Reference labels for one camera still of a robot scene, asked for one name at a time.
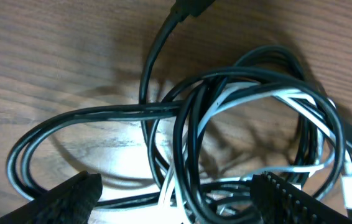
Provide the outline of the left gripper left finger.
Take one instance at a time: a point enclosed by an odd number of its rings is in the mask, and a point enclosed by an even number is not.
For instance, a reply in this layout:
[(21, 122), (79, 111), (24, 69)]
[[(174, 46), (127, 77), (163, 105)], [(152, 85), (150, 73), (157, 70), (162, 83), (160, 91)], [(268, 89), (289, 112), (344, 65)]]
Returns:
[(0, 224), (87, 223), (103, 189), (100, 174), (80, 172), (0, 218)]

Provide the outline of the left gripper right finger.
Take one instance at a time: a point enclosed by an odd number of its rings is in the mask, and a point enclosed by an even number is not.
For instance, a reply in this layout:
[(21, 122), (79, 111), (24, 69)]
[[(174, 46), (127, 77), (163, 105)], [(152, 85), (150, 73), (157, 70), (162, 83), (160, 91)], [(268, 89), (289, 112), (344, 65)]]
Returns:
[(250, 198), (264, 223), (352, 224), (352, 219), (327, 207), (272, 172), (252, 177)]

